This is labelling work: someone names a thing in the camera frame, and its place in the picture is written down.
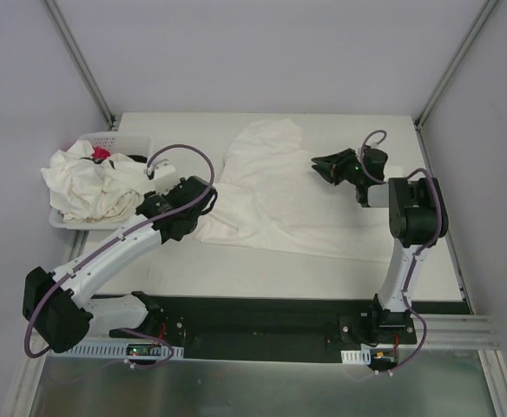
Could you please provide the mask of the white red-print t-shirt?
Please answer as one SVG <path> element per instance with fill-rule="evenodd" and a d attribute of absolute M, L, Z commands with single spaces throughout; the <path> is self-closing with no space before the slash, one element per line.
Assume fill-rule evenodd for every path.
<path fill-rule="evenodd" d="M 198 242 L 356 261 L 387 262 L 393 239 L 384 208 L 362 208 L 348 182 L 333 186 L 311 167 L 289 119 L 253 122 L 233 140 L 218 199 L 194 232 Z"/>

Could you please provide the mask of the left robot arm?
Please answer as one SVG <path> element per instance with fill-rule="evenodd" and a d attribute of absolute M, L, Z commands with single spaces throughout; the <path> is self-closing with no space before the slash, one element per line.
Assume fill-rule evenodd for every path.
<path fill-rule="evenodd" d="M 197 176 L 182 179 L 165 195 L 149 192 L 135 214 L 99 248 L 48 272 L 32 269 L 25 278 L 23 317 L 55 353 L 89 335 L 141 338 L 161 335 L 161 307 L 142 291 L 96 298 L 97 291 L 132 261 L 168 241 L 191 234 L 217 200 L 217 190 Z"/>

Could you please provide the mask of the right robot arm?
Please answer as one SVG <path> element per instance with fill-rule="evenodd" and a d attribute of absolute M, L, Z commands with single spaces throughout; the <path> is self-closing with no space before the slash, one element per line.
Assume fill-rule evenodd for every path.
<path fill-rule="evenodd" d="M 312 159 L 312 168 L 325 181 L 334 186 L 350 183 L 361 207 L 388 210 L 394 245 L 385 281 L 376 294 L 377 305 L 385 313 L 366 321 L 368 336 L 380 343 L 397 333 L 398 324 L 390 314 L 410 309 L 421 265 L 449 226 L 438 180 L 425 169 L 416 170 L 423 175 L 416 181 L 410 176 L 385 179 L 387 162 L 384 151 L 366 145 L 359 152 L 346 149 Z"/>

